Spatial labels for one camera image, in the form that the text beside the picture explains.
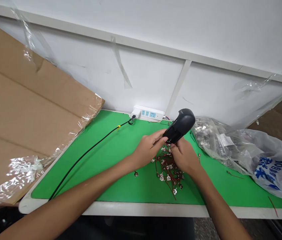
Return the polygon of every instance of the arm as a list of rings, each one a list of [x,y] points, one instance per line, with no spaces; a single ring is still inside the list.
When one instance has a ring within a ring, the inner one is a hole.
[[[182,171],[190,175],[200,189],[220,239],[251,239],[231,208],[213,186],[191,144],[182,137],[177,145],[178,147],[171,145],[174,160]]]
[[[1,239],[55,239],[64,232],[109,186],[148,164],[168,140],[165,129],[143,136],[132,155],[113,167],[62,193],[17,221],[0,234]]]

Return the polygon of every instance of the black barcode scanner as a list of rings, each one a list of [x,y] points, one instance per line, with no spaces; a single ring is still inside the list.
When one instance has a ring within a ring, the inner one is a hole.
[[[166,143],[176,143],[184,136],[195,123],[195,117],[190,109],[184,108],[179,111],[179,116],[162,135],[169,139]]]

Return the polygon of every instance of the power strip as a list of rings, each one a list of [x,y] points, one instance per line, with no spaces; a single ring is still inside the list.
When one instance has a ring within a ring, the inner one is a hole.
[[[163,117],[165,117],[164,114],[165,113],[160,110],[143,107],[140,105],[135,105],[133,107],[132,113],[129,116],[132,117],[133,115],[135,115],[135,118],[137,119],[151,121],[151,122],[159,122],[163,119]]]

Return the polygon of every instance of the green work surface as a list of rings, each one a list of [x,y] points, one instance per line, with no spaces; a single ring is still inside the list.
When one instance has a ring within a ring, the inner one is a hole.
[[[127,114],[102,110],[41,180],[32,192],[32,198],[48,199],[68,169],[85,151],[117,125],[128,120],[129,116]],[[57,193],[63,193],[82,181],[106,170],[131,154],[143,135],[150,135],[163,128],[168,128],[167,121],[149,123],[148,121],[135,120],[133,125],[125,124],[120,129],[115,130],[82,158],[70,172]],[[210,158],[198,147],[190,133],[185,135],[185,139],[192,144],[197,154],[201,154],[203,168],[228,205],[273,208],[268,198],[270,196],[274,206],[282,208],[281,198],[263,190],[250,177],[228,169],[217,160]],[[231,176],[227,173],[227,170],[233,175],[244,179]],[[118,180],[97,201],[204,205],[199,190],[187,174],[185,174],[185,179],[181,181],[182,190],[177,189],[175,200],[167,184],[160,181],[156,176],[155,163],[149,163],[147,166],[137,170],[137,172],[139,176],[136,178],[134,173],[130,173]]]

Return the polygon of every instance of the person's left hand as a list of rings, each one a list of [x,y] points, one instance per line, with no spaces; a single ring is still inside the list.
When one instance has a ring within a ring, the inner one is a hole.
[[[162,137],[166,129],[152,133],[150,136],[143,136],[139,145],[130,155],[130,161],[136,169],[147,165],[157,155],[160,148],[168,140],[168,137]]]

